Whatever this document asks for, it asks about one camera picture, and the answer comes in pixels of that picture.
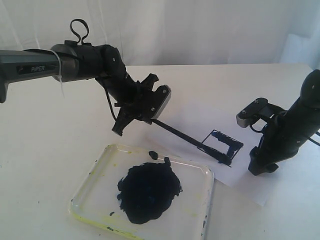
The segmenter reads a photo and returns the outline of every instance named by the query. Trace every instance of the white backdrop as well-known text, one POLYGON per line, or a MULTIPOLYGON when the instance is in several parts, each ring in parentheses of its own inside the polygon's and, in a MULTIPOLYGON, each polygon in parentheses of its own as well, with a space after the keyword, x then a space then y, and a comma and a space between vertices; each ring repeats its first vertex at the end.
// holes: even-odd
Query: white backdrop
POLYGON ((0 0, 0 49, 75 40, 119 48, 127 65, 304 62, 320 56, 319 0, 0 0))

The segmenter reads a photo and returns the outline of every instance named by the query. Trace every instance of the white table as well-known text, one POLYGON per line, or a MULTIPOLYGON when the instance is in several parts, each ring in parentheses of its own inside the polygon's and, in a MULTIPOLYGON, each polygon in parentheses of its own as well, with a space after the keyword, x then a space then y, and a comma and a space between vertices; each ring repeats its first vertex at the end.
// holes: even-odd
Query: white table
MULTIPOLYGON (((158 85, 170 86, 172 97, 163 116, 190 97, 234 115, 256 97, 288 108, 311 71, 303 64, 127 70, 134 80, 154 73, 158 85)), ((111 131, 114 121, 104 90, 94 80, 65 83, 63 89, 65 98, 51 77, 13 83, 0 105, 0 239, 123 239, 73 219, 68 204, 106 145, 159 149, 145 139, 148 129, 157 126, 134 121, 119 137, 111 131)), ((319 239, 319 151, 306 143, 278 169, 281 177, 264 207, 216 181, 207 239, 319 239)))

